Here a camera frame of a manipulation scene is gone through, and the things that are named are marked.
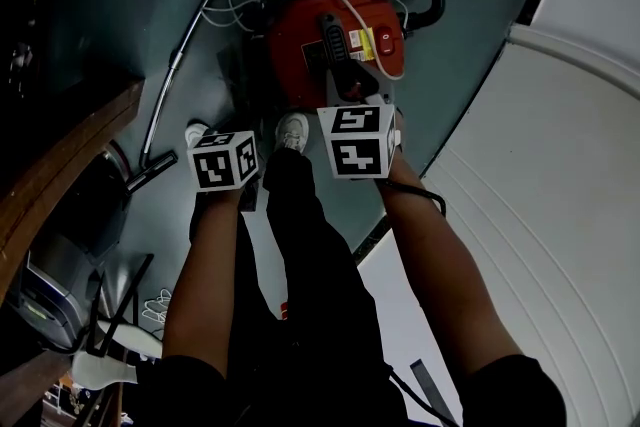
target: person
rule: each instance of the person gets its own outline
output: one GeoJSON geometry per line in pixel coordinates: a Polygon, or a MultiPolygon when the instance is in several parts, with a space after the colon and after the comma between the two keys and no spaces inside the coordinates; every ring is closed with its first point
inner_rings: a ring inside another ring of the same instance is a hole
{"type": "MultiPolygon", "coordinates": [[[[192,221],[143,425],[410,424],[384,362],[374,300],[315,196],[302,155],[308,134],[302,114],[280,121],[263,182],[285,264],[288,319],[276,320],[258,286],[241,191],[209,194],[192,221]]],[[[389,178],[423,187],[400,148],[389,178]]],[[[378,189],[464,425],[564,425],[558,389],[513,341],[469,251],[433,202],[382,183],[378,189]]]]}

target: floor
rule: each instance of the floor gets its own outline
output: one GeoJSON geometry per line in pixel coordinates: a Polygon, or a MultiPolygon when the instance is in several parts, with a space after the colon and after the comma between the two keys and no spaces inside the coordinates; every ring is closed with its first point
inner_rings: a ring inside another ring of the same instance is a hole
{"type": "MultiPolygon", "coordinates": [[[[428,0],[406,0],[419,9],[428,0]]],[[[444,17],[407,42],[406,79],[397,86],[397,104],[407,119],[406,152],[424,169],[450,133],[500,48],[509,23],[524,0],[446,0],[444,17]]],[[[142,144],[169,54],[199,0],[54,0],[55,38],[44,75],[57,90],[79,79],[81,63],[99,57],[146,77],[137,120],[118,138],[132,163],[142,144]]],[[[141,286],[144,297],[173,288],[188,251],[187,229],[194,191],[183,131],[191,119],[216,123],[233,112],[217,55],[238,40],[234,29],[201,25],[166,104],[154,154],[174,149],[179,163],[137,192],[120,252],[127,261],[156,254],[141,286]]],[[[313,161],[318,196],[329,221],[356,248],[382,216],[382,205],[368,182],[331,178],[319,127],[312,119],[308,155],[313,161]]],[[[261,285],[274,312],[286,297],[277,248],[259,210],[247,217],[256,246],[261,285]]]]}
{"type": "MultiPolygon", "coordinates": [[[[562,393],[567,425],[627,426],[640,409],[640,75],[519,34],[423,183],[447,199],[500,318],[562,393]]],[[[429,356],[411,306],[394,302],[393,265],[366,284],[388,362],[406,369],[429,356]]]]}

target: shoe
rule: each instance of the shoe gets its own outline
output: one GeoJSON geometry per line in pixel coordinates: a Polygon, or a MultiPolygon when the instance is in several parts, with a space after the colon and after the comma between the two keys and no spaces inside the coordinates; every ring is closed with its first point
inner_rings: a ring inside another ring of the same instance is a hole
{"type": "Polygon", "coordinates": [[[303,152],[309,139],[309,120],[304,114],[292,112],[286,114],[276,127],[276,150],[290,148],[303,152]]]}
{"type": "Polygon", "coordinates": [[[184,138],[187,141],[187,147],[191,148],[196,141],[198,141],[204,133],[209,130],[209,127],[204,123],[192,123],[184,131],[184,138]]]}

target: metal tube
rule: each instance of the metal tube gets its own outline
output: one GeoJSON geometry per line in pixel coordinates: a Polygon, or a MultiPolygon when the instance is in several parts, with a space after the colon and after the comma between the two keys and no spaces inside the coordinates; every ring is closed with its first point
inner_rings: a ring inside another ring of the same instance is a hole
{"type": "Polygon", "coordinates": [[[164,102],[167,98],[169,90],[171,89],[171,85],[173,84],[173,80],[180,66],[180,62],[182,61],[182,57],[184,56],[184,53],[186,51],[187,44],[189,43],[193,31],[200,21],[200,17],[202,16],[202,8],[205,7],[209,3],[209,1],[210,0],[202,0],[202,2],[200,2],[197,11],[191,18],[189,26],[187,27],[187,30],[180,40],[180,44],[172,54],[171,62],[169,63],[169,69],[167,70],[167,75],[165,76],[164,82],[162,83],[162,89],[160,89],[160,94],[158,95],[158,99],[156,100],[156,105],[153,109],[151,120],[149,121],[149,127],[147,128],[147,135],[145,136],[144,145],[142,146],[142,151],[140,152],[141,169],[146,169],[149,164],[151,143],[153,143],[153,137],[155,136],[156,129],[158,128],[158,122],[160,121],[160,113],[162,112],[162,107],[164,106],[164,102]]]}

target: white cube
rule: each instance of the white cube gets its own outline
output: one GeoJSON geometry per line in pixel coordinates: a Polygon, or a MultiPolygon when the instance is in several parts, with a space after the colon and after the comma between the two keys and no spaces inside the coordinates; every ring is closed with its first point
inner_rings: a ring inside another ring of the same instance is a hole
{"type": "Polygon", "coordinates": [[[187,155],[199,192],[239,189],[258,172],[253,132],[205,134],[187,155]]]}
{"type": "Polygon", "coordinates": [[[393,105],[318,109],[334,178],[387,178],[400,133],[393,105]]]}

